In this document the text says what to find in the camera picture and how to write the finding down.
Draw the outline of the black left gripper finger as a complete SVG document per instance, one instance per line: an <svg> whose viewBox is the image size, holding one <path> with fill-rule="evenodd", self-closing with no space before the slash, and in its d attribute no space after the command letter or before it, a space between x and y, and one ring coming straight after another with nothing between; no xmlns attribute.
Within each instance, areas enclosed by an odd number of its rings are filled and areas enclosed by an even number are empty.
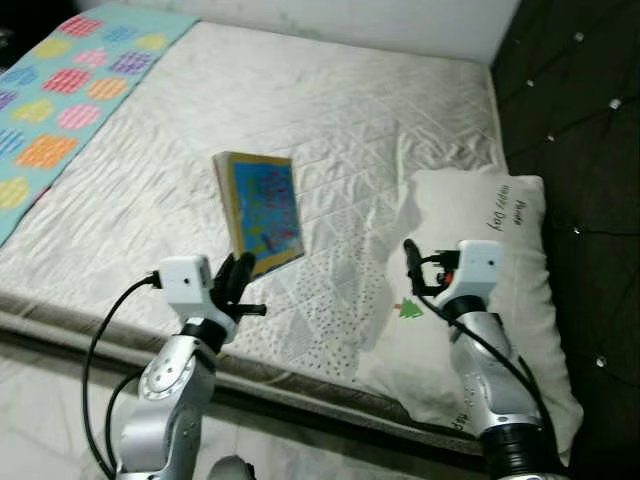
<svg viewBox="0 0 640 480"><path fill-rule="evenodd" d="M230 303L236 302L236 297L233 296L233 276L236 274L237 257L227 256L224 261L221 262L218 273L212 278L212 285L210 288L211 301L216 306L227 306Z"/></svg>
<svg viewBox="0 0 640 480"><path fill-rule="evenodd" d="M234 305L241 301L244 289L252 282L255 266L256 256L251 252L234 257L232 262L232 303Z"/></svg>

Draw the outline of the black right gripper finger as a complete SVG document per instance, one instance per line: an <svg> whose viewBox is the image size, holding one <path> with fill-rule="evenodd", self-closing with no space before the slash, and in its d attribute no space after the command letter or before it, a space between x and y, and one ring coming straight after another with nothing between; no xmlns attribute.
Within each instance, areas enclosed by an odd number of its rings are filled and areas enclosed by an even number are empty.
<svg viewBox="0 0 640 480"><path fill-rule="evenodd" d="M426 296L424 275L422 275L422 255L419 247L410 238L403 241L404 262L406 262L407 278L410 279L410 292L415 297Z"/></svg>

